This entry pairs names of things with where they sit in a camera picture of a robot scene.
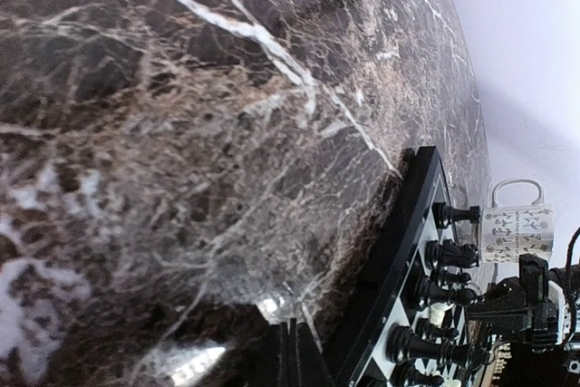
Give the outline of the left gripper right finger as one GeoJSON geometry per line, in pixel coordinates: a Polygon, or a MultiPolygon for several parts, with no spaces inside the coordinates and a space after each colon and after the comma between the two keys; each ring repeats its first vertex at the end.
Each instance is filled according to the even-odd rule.
{"type": "Polygon", "coordinates": [[[306,323],[298,323],[295,318],[290,320],[289,325],[289,385],[334,386],[310,327],[306,323]]]}

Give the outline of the black grey chessboard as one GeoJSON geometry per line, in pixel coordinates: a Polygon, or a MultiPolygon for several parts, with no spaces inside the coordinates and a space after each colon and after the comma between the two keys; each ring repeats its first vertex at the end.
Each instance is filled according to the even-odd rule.
{"type": "Polygon", "coordinates": [[[467,306],[435,304],[419,309],[413,299],[414,288],[424,276],[443,289],[474,290],[469,276],[472,268],[431,269],[424,261],[427,242],[452,239],[462,245],[455,225],[477,225],[459,221],[438,228],[431,209],[436,202],[453,207],[439,151],[421,147],[411,157],[399,197],[358,275],[343,320],[324,348],[335,385],[471,385],[472,373],[480,365],[438,366],[426,359],[396,364],[385,354],[387,339],[396,325],[410,326],[431,343],[471,344],[464,315],[467,306]]]}

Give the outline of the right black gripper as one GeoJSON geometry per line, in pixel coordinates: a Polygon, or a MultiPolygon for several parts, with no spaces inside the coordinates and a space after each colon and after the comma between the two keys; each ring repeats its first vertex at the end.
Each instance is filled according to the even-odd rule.
{"type": "Polygon", "coordinates": [[[493,285],[466,309],[466,319],[486,324],[509,343],[534,353],[557,347],[579,350],[579,265],[562,268],[531,254],[519,258],[519,275],[493,285]]]}

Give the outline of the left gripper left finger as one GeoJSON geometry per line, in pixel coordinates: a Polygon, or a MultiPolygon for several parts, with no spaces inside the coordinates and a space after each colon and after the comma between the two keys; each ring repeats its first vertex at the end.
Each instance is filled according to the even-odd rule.
{"type": "Polygon", "coordinates": [[[289,386],[290,307],[286,303],[259,303],[268,321],[249,364],[245,386],[289,386]]]}

